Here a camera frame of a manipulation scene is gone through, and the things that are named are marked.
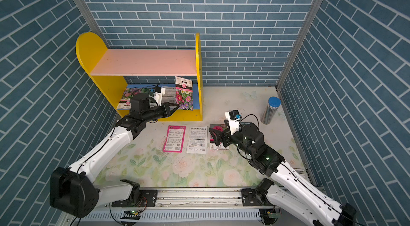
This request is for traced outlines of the red peony seed bag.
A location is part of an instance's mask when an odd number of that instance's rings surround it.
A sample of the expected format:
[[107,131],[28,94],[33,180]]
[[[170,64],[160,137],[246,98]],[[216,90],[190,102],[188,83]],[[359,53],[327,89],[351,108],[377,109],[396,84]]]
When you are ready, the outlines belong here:
[[229,150],[229,147],[224,147],[222,142],[219,145],[216,145],[214,136],[216,136],[215,131],[217,132],[223,132],[224,130],[227,129],[227,126],[225,124],[210,124],[209,129],[214,130],[213,134],[209,132],[209,149],[210,150]]

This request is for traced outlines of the white back-side seed bag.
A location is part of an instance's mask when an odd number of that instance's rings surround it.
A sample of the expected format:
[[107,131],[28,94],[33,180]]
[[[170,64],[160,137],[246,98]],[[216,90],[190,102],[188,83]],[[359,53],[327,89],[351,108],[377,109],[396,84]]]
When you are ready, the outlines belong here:
[[161,87],[162,99],[161,103],[177,103],[176,100],[176,87],[175,86],[163,86]]

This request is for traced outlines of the colourful flower seed bag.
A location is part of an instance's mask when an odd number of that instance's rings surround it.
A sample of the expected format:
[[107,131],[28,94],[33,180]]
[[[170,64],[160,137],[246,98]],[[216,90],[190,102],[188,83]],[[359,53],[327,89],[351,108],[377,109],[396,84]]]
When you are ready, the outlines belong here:
[[193,82],[190,79],[175,77],[176,102],[180,110],[194,110]]

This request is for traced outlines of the white text gourd seed bag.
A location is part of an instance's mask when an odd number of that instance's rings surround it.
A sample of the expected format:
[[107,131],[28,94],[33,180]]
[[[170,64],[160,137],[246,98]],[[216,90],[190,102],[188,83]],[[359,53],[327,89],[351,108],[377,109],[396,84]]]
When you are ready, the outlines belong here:
[[207,126],[193,126],[190,128],[190,136],[187,144],[187,153],[206,154],[208,141]]

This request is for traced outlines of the pink-bordered seed bag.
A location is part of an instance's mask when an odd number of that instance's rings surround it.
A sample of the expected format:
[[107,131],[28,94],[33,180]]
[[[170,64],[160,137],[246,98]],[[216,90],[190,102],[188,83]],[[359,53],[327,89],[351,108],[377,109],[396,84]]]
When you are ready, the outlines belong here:
[[168,126],[163,152],[181,153],[183,151],[186,126]]

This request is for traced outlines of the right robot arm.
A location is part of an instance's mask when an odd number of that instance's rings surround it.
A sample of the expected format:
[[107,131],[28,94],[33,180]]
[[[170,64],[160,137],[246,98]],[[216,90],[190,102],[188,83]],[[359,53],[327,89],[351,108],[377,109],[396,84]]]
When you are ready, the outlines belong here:
[[259,203],[284,209],[308,226],[356,226],[357,210],[327,196],[293,169],[285,158],[269,147],[263,133],[250,123],[234,128],[209,129],[216,145],[234,145],[259,173],[265,175],[255,188]]

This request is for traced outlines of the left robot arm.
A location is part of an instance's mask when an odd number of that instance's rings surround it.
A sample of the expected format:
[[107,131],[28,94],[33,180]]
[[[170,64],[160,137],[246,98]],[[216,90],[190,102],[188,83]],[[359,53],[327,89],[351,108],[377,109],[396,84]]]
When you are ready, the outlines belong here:
[[130,112],[121,118],[91,151],[50,176],[50,206],[76,218],[86,217],[98,206],[115,204],[135,207],[141,202],[140,185],[122,179],[116,185],[98,187],[95,181],[111,159],[146,127],[148,122],[172,116],[179,108],[176,103],[164,102],[150,106],[149,95],[138,93],[131,98]]

